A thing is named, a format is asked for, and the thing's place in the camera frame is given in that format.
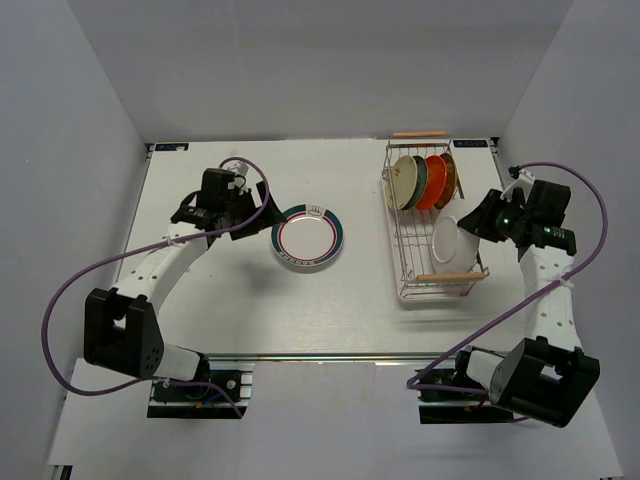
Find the white plate green red rim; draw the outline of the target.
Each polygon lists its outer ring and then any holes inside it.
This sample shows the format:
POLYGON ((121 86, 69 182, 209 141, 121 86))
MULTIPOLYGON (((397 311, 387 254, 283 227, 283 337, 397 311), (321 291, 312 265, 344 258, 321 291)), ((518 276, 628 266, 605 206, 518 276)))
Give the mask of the white plate green red rim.
POLYGON ((338 258, 345 231, 338 216, 328 208, 298 204, 283 213, 285 222, 271 229, 275 257, 292 268, 319 269, 338 258))

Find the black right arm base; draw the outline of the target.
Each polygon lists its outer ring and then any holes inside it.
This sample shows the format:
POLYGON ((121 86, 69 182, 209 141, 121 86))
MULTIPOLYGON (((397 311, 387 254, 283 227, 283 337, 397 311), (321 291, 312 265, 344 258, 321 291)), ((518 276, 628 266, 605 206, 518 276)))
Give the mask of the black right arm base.
POLYGON ((419 386, 436 389, 418 390, 418 413, 422 425, 506 424, 516 421, 513 413, 490 404, 488 395, 478 393, 483 386, 469 378, 466 369, 470 351, 460 351, 455 360, 437 366, 419 386))

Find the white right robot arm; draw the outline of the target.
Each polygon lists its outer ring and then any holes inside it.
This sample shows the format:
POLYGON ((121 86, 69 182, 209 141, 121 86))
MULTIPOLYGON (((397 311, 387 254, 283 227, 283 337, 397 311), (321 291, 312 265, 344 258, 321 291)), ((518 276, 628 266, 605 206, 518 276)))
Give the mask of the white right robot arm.
POLYGON ((600 376, 585 354, 574 321, 568 274, 577 253, 563 228, 571 190, 509 170, 504 191, 492 189, 459 227, 491 242, 510 240, 524 280, 525 333, 505 356, 472 348, 458 356, 453 390, 472 399, 486 390, 491 405, 555 427, 569 424, 600 376))

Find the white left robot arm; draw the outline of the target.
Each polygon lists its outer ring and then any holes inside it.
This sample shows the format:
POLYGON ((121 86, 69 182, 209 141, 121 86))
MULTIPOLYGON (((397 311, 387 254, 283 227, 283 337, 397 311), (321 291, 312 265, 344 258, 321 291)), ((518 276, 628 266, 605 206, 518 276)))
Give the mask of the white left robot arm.
POLYGON ((188 398, 211 387, 204 354, 164 341, 158 315, 169 293, 196 260, 223 235, 239 240, 284 222, 265 177, 253 187, 247 173, 258 167, 230 157, 202 174, 170 217, 161 240, 108 289, 94 289, 84 309, 84 359, 137 380, 176 382, 188 398))

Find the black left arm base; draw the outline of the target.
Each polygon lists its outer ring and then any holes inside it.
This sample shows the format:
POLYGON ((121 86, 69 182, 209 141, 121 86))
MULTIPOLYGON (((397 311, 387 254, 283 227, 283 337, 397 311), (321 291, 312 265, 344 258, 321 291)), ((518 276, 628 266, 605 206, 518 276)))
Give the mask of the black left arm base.
POLYGON ((254 364, 210 357, 193 381, 154 380, 147 417, 150 419, 239 420, 251 399, 254 364))

